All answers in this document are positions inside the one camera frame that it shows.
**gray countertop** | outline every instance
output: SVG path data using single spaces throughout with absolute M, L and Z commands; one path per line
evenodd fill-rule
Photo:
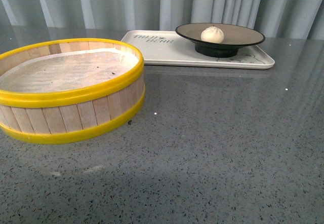
M 0 53 L 125 31 L 0 26 Z M 324 223 L 324 41 L 269 70 L 145 66 L 142 109 L 64 145 L 0 133 L 0 223 Z

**brown plate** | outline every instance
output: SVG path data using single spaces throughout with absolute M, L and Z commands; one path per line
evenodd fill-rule
M 201 33 L 210 26 L 216 26 L 224 32 L 222 43 L 204 42 L 200 39 Z M 239 48 L 260 44 L 265 36 L 253 29 L 243 26 L 220 23 L 191 23 L 180 25 L 176 33 L 195 43 L 195 50 L 201 54 L 227 58 L 235 56 Z

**yellow band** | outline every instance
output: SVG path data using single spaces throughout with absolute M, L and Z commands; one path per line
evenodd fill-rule
M 15 107 L 54 107 L 54 106 L 64 106 L 77 104 L 89 100 L 94 100 L 103 96 L 110 95 L 116 91 L 125 88 L 126 86 L 137 80 L 143 73 L 144 69 L 144 59 L 141 52 L 134 46 L 109 39 L 97 39 L 97 38 L 77 38 L 77 39 L 65 39 L 56 40 L 44 43 L 37 43 L 29 45 L 26 47 L 11 50 L 9 52 L 0 55 L 0 60 L 4 59 L 13 54 L 26 51 L 32 48 L 58 44 L 58 43 L 71 43 L 71 42 L 104 42 L 104 43 L 114 43 L 125 47 L 129 47 L 136 51 L 140 55 L 138 63 L 129 71 L 124 73 L 117 78 L 96 84 L 93 86 L 88 86 L 84 88 L 79 88 L 75 90 L 68 90 L 62 92 L 50 92 L 50 93 L 19 93 L 0 90 L 0 104 Z
M 30 133 L 23 133 L 16 130 L 12 130 L 2 124 L 0 124 L 0 126 L 2 127 L 2 130 L 5 133 L 7 133 L 9 136 L 17 140 L 21 140 L 29 143 L 65 144 L 65 143 L 77 142 L 77 141 L 86 140 L 86 139 L 90 139 L 102 135 L 126 123 L 141 109 L 144 103 L 144 95 L 145 95 L 145 88 L 140 100 L 127 112 L 125 112 L 124 114 L 120 115 L 118 118 L 115 118 L 107 123 L 92 128 L 88 128 L 88 129 L 83 129 L 83 130 L 78 130 L 78 131 L 73 131 L 68 133 L 60 133 L 60 134 L 30 134 Z

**gray curtain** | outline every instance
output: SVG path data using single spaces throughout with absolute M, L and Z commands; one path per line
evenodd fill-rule
M 323 0 L 1 0 L 1 25 L 174 30 L 196 22 L 324 40 Z

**serving tray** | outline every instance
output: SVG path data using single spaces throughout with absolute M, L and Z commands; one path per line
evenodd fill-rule
M 246 69 L 268 69 L 274 60 L 258 46 L 239 49 L 230 58 L 213 58 L 195 51 L 194 43 L 177 35 L 175 31 L 132 30 L 122 42 L 137 47 L 145 64 L 202 66 Z

